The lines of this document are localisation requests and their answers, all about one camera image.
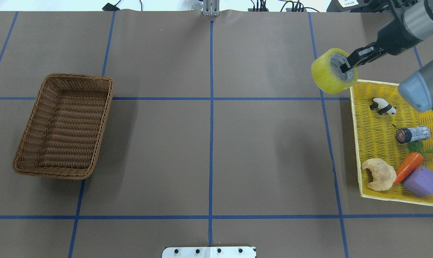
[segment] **orange carrot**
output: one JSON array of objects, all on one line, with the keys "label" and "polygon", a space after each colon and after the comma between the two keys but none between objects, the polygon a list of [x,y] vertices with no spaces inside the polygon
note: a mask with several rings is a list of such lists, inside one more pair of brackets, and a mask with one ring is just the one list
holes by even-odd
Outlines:
[{"label": "orange carrot", "polygon": [[403,163],[401,163],[400,167],[396,171],[396,179],[393,182],[393,185],[396,185],[397,183],[400,183],[405,178],[408,177],[410,173],[412,173],[416,168],[420,167],[423,162],[423,156],[422,154],[418,152],[411,152],[406,157],[405,160],[403,160]]}]

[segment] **small can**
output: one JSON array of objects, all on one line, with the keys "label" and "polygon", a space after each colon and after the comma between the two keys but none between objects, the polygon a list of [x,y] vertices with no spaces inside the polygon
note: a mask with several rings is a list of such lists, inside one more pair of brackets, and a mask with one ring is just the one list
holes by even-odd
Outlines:
[{"label": "small can", "polygon": [[430,129],[421,125],[418,127],[406,127],[396,131],[396,139],[400,143],[413,142],[415,140],[425,140],[430,137]]}]

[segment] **toy panda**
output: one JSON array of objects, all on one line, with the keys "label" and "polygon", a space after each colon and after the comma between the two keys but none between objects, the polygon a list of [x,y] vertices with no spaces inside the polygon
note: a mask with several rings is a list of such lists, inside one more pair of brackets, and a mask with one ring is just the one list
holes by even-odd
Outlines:
[{"label": "toy panda", "polygon": [[371,110],[374,110],[375,108],[379,108],[379,115],[382,116],[382,114],[387,113],[390,116],[396,114],[396,107],[390,105],[386,100],[383,98],[372,98],[372,105],[369,106]]}]

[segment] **wicker basket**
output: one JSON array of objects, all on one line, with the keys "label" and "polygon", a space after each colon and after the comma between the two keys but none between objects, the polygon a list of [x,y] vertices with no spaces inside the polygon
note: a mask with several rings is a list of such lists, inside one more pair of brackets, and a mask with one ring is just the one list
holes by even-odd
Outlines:
[{"label": "wicker basket", "polygon": [[[367,187],[372,182],[369,170],[361,169],[361,163],[369,158],[378,157],[392,165],[395,170],[408,154],[406,144],[397,142],[396,130],[403,127],[426,125],[431,137],[424,141],[425,149],[433,149],[433,111],[418,113],[398,93],[398,84],[358,80],[350,89],[354,135],[358,168],[360,195],[366,198],[385,201],[402,201],[410,204],[433,206],[433,195],[418,197],[404,188],[401,183],[387,191],[373,191]],[[371,99],[382,97],[397,107],[394,116],[369,109]],[[426,155],[425,166],[433,171],[433,154]]]},{"label": "wicker basket", "polygon": [[13,162],[15,172],[82,180],[97,163],[113,99],[105,76],[47,76]]}]

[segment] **metal plate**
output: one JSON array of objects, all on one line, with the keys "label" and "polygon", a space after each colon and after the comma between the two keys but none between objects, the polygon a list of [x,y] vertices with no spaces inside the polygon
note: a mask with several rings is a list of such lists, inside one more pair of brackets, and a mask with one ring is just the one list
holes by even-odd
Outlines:
[{"label": "metal plate", "polygon": [[166,248],[162,258],[256,258],[255,247]]}]

